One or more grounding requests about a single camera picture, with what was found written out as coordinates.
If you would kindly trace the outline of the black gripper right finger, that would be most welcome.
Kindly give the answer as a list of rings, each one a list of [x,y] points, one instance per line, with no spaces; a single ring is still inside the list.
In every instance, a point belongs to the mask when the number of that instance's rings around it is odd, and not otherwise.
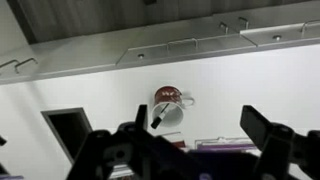
[[[253,106],[244,105],[240,126],[258,149],[262,149],[272,124]]]

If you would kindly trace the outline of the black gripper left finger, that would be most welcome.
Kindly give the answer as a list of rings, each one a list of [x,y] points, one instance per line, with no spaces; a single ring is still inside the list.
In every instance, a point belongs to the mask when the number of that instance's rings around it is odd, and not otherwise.
[[[146,104],[139,106],[135,118],[135,128],[138,130],[146,130],[148,126],[148,107]]]

